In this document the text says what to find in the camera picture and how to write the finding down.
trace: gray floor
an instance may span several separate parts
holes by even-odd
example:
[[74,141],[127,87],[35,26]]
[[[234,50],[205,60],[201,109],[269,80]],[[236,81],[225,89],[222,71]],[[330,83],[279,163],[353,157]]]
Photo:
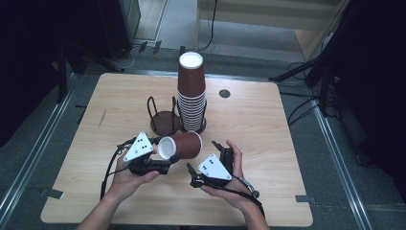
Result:
[[[157,40],[162,40],[162,49],[153,54],[152,48],[138,53],[132,52],[134,64],[125,70],[126,73],[175,74],[179,46],[193,47],[194,20],[182,20],[179,15],[192,18],[194,1],[169,0],[167,10],[159,30]],[[207,22],[201,22],[202,38]],[[302,61],[294,33],[277,28],[256,28],[246,25],[224,25],[222,30],[214,34],[214,45],[208,52],[203,53],[206,73],[214,77],[230,78],[248,81],[268,81],[268,77],[280,75],[288,70],[292,62]],[[233,40],[235,33],[244,33],[249,39]],[[273,37],[261,42],[252,42],[262,36],[261,33],[272,32]],[[129,65],[131,56],[117,60],[121,65]],[[46,197],[39,195],[42,188],[51,188],[57,173],[63,163],[70,143],[78,128],[78,120],[83,108],[76,105],[86,105],[100,74],[108,72],[105,68],[87,60],[86,73],[78,76],[72,89],[72,97],[66,110],[58,122],[42,153],[36,170],[33,172],[24,192],[21,194],[4,229],[74,229],[75,224],[47,224],[40,220],[40,212]],[[308,89],[300,80],[302,75],[291,78],[279,84],[281,92],[307,94]],[[25,159],[33,148],[41,129],[55,108],[57,90],[55,89],[35,112],[26,120],[13,138],[0,149],[2,167],[0,173],[0,196],[2,196],[17,177]],[[306,98],[282,95],[286,118]],[[295,113],[295,117],[308,110],[307,104]],[[343,186],[343,178],[337,172],[334,156],[326,142],[320,122],[313,110],[307,116],[290,126],[293,144],[298,156],[306,192],[315,199],[310,207],[314,222],[305,229],[404,229],[406,226],[406,209],[392,179],[379,169],[360,167],[355,160],[355,150],[341,122],[328,118],[328,124],[334,134],[340,156],[350,173],[356,192],[360,195],[363,207],[371,222],[371,226],[360,227],[349,203],[349,196]],[[145,226],[118,225],[113,229],[146,229]],[[303,229],[274,227],[273,229]]]

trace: floor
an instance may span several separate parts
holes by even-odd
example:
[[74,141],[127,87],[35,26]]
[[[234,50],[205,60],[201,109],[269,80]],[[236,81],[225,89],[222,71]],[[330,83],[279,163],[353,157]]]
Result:
[[[136,53],[139,48],[137,47],[131,56],[117,62],[121,65],[129,65],[132,62],[132,67],[126,70],[128,73],[174,75],[176,67],[173,66],[177,63],[179,47],[194,47],[195,6],[195,1],[168,0],[162,20],[158,19],[159,29],[143,39],[136,40],[137,43],[147,40],[147,50]],[[204,47],[210,37],[210,22],[200,23],[199,47]],[[161,48],[158,54],[153,55],[156,41],[162,41]],[[268,81],[267,77],[284,73],[304,61],[293,31],[220,22],[214,23],[213,43],[202,56],[210,63],[207,72],[211,75],[240,76],[241,79],[249,81]],[[15,138],[0,149],[2,161],[12,160],[12,164],[2,165],[0,169],[0,173],[9,175],[0,178],[1,194],[8,190],[24,163],[37,164],[36,170],[27,175],[31,178],[30,181],[22,185],[27,186],[27,189],[17,195],[20,201],[15,205],[14,213],[10,217],[0,217],[0,229],[75,228],[72,224],[52,225],[41,222],[39,215],[46,197],[38,194],[44,186],[52,188],[64,154],[75,135],[79,117],[84,111],[81,106],[88,103],[100,73],[105,71],[97,64],[88,64],[87,73],[73,81],[75,83],[72,87],[72,97],[63,104],[66,106],[63,108],[63,114],[56,117],[52,136],[41,133],[41,130],[48,125],[47,117],[53,114],[52,104],[57,92],[50,94],[23,124]],[[317,95],[317,87],[303,87],[303,77],[305,73],[281,83],[281,92]],[[282,95],[286,117],[305,100],[306,98]],[[313,104],[306,104],[295,115],[312,106]],[[299,122],[290,126],[290,131],[305,188],[312,201],[310,206],[314,223],[305,229],[389,230],[406,226],[406,208],[394,188],[392,179],[379,169],[366,169],[356,163],[354,148],[338,119],[323,118],[317,109],[313,109]],[[31,158],[36,138],[42,134],[45,135],[42,140],[48,144],[34,149],[40,154],[39,157]],[[128,228],[129,226],[117,226],[114,229]]]

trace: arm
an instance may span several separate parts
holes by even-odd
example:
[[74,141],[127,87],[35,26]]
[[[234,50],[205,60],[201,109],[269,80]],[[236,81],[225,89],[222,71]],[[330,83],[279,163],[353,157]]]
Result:
[[[116,171],[123,169],[124,155],[117,160]],[[158,175],[157,171],[149,172],[144,176],[138,176],[129,170],[115,173],[110,189],[92,212],[81,222],[77,230],[107,229],[123,200],[134,194],[141,185],[152,181]]]
[[[234,151],[234,166],[233,166],[233,175],[237,177],[243,177],[244,173],[242,172],[242,152],[239,148],[231,141],[227,141],[227,145],[233,148]],[[248,189],[237,179],[233,180],[227,184],[226,188],[242,191],[246,194],[250,194]],[[202,186],[201,190],[209,194],[210,196],[217,196],[224,198],[229,204],[233,207],[239,209],[244,215],[245,223],[247,229],[269,229],[269,225],[266,222],[266,219],[263,217],[258,206],[253,203],[251,200],[244,198],[240,195],[232,194],[226,191],[217,190],[209,186]]]

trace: white cup rim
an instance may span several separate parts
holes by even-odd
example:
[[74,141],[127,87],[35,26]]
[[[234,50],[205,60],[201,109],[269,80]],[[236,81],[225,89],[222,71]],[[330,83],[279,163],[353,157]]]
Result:
[[196,52],[187,52],[179,57],[179,63],[185,69],[197,69],[203,64],[203,57]]
[[[166,143],[171,143],[172,152],[165,153],[165,148],[167,147]],[[158,153],[164,159],[170,159],[176,153],[176,144],[171,137],[163,137],[158,143]]]

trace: black wire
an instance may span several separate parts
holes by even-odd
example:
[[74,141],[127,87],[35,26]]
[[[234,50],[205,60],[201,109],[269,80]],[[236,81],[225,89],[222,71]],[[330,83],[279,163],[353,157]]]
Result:
[[311,97],[309,99],[307,99],[304,103],[299,104],[299,106],[297,106],[292,113],[289,115],[288,119],[287,119],[287,123],[291,126],[292,124],[294,124],[295,122],[299,121],[299,119],[303,118],[305,115],[307,115],[311,109],[315,108],[317,105],[312,106],[310,109],[308,109],[308,111],[306,111],[305,113],[301,114],[299,116],[299,118],[295,119],[293,122],[290,122],[290,119],[292,119],[293,114],[302,106],[304,106],[305,104],[307,104],[308,102],[316,99],[317,97]]
[[244,193],[244,192],[241,192],[241,191],[235,191],[235,190],[227,189],[227,188],[225,188],[225,187],[219,187],[219,186],[216,186],[215,184],[212,184],[211,182],[209,182],[209,181],[207,181],[207,180],[205,181],[205,183],[208,184],[209,186],[215,188],[215,189],[222,190],[222,191],[225,191],[225,192],[229,192],[229,193],[232,193],[232,194],[237,194],[237,195],[240,195],[240,196],[242,196],[242,197],[244,197],[244,198],[247,198],[247,199],[253,201],[253,202],[259,207],[260,212],[261,212],[262,215],[265,217],[265,212],[263,211],[262,203],[259,202],[259,200],[257,200],[257,199],[256,199],[255,197],[253,197],[252,195],[248,195],[248,194],[246,194],[246,193]]
[[213,37],[214,37],[214,20],[215,20],[215,12],[216,12],[216,9],[217,9],[217,0],[215,0],[215,2],[214,2],[214,11],[213,11],[213,18],[212,18],[212,28],[211,28],[210,41],[209,41],[209,43],[208,43],[205,47],[200,48],[200,49],[197,49],[197,50],[196,50],[197,52],[205,51],[205,50],[206,50],[207,48],[209,48],[209,46],[212,44]]
[[125,149],[125,146],[128,145],[128,144],[134,143],[136,138],[137,137],[134,137],[131,140],[128,140],[128,141],[122,143],[121,145],[117,146],[117,150],[113,153],[113,156],[111,157],[110,163],[108,164],[107,171],[105,172],[104,181],[101,183],[101,199],[104,197],[104,194],[105,194],[105,186],[107,184],[108,176],[110,176],[111,174],[114,174],[114,173],[119,173],[119,172],[124,171],[124,170],[127,169],[127,168],[124,168],[122,170],[118,170],[118,171],[115,171],[115,172],[110,172],[110,169],[111,169],[111,166],[113,165],[114,160],[116,159],[117,155],[121,155],[123,153],[123,150]]
[[[302,61],[296,61],[296,62],[292,62],[287,66],[287,71],[290,71],[290,67],[294,64],[304,64],[304,62]],[[296,75],[293,76],[293,78],[298,79],[298,80],[305,80],[305,78],[307,77],[307,75],[305,74],[305,71],[302,71],[302,73],[304,74],[303,78],[299,78]]]
[[294,123],[296,123],[297,121],[299,121],[300,119],[302,119],[303,117],[305,117],[307,114],[310,113],[310,111],[311,111],[313,108],[315,108],[315,107],[317,107],[317,106],[318,106],[317,104],[313,105],[313,106],[312,106],[311,108],[309,108],[306,112],[302,113],[297,119],[295,119],[295,120],[293,120],[292,122],[290,122],[289,125],[291,126],[291,125],[293,125]]

